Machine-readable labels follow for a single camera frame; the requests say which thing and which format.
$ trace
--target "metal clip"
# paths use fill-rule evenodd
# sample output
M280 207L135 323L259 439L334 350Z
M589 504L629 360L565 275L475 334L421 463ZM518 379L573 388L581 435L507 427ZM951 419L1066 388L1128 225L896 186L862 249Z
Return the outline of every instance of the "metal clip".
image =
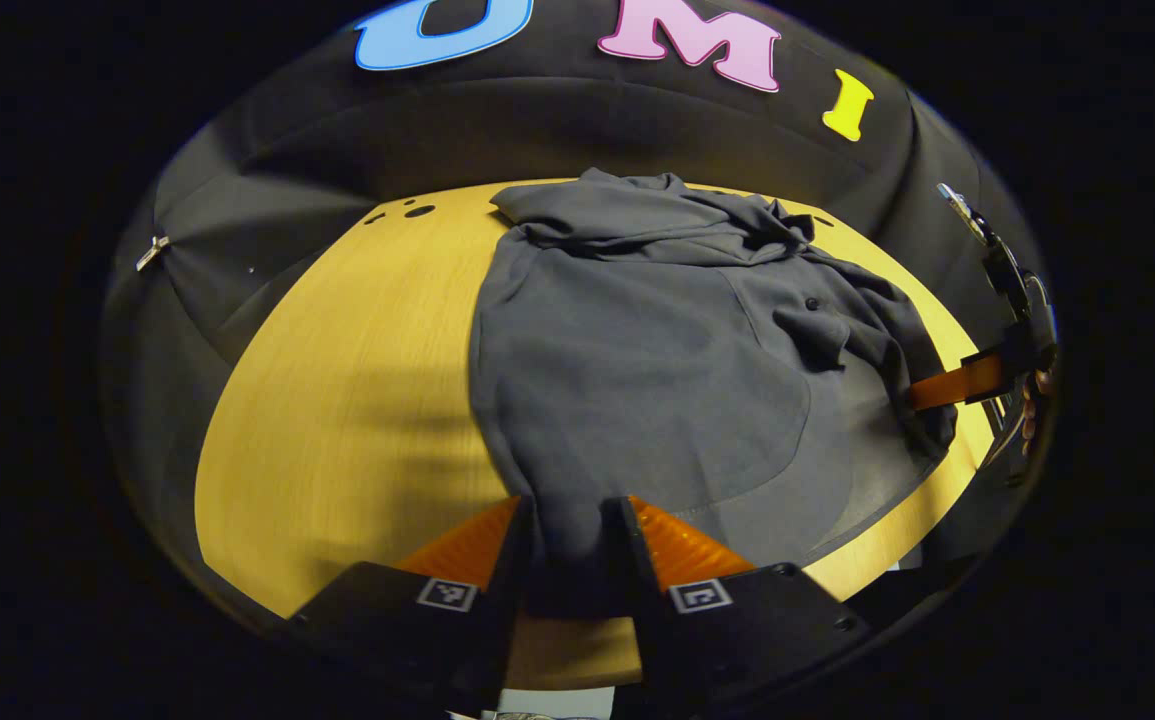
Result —
M990 225L985 224L985 220L981 215L974 213L971 208L969 208L969 205L966 202L964 196L951 190L951 186L948 186L948 184L944 181L939 181L937 184L937 192L942 193L944 199L946 199L949 202L951 209L955 210L955 214L961 220L964 221L964 224L967 224L970 231L973 231L974 236L978 238L981 245L983 245L984 247L989 247L990 236L993 236L993 232L990 231Z
M142 255L141 260L137 260L137 273L141 273L142 268L144 268L144 266L147 266L149 263L149 261L151 261L155 258L157 258L157 255L159 255L162 251L164 251L165 248L167 248L169 243L170 243L169 236L152 237L151 238L151 248L149 248L146 252L146 255Z

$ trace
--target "gray shirt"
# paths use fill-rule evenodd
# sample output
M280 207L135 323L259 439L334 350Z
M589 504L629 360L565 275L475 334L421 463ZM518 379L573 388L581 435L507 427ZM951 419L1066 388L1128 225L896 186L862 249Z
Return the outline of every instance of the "gray shirt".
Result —
M757 565L806 565L934 469L955 409L909 297L813 247L813 218L675 175L509 187L480 288L471 404L535 497L528 607L623 614L599 503L636 495Z

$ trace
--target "yellow letter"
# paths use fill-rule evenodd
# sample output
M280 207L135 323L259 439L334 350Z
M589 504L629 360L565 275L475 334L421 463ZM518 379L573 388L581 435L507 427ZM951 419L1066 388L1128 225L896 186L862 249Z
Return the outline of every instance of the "yellow letter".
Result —
M834 110L821 113L821 123L848 140L859 141L860 113L865 111L866 102L873 101L875 95L869 87L862 86L859 79L840 69L834 70L834 74L837 74L841 83L839 98L834 101Z

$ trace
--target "letter m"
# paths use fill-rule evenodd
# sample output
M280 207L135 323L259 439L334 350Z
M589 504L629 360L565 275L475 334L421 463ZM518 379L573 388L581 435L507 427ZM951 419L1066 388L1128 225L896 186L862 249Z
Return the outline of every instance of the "letter m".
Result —
M599 38L599 50L623 58L663 59L666 50L655 37L658 23L687 65L700 65L726 44L728 55L714 65L715 72L757 90L778 90L773 77L773 43L782 34L737 13L701 20L683 0L623 0L617 31Z

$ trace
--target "wooden table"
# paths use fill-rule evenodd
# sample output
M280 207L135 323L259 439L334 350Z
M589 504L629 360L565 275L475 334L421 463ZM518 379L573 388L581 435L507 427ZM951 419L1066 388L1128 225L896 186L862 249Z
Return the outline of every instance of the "wooden table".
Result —
M288 618L353 562L395 564L507 496L469 409L467 348L507 229L489 199L512 184L379 206L307 269L231 374L199 459L199 545L267 609ZM896 260L828 213L782 202L833 223L817 246L911 297L947 369L976 351ZM961 406L923 487L806 573L839 600L872 582L946 514L990 441L983 407ZM519 619L508 686L638 680L631 619Z

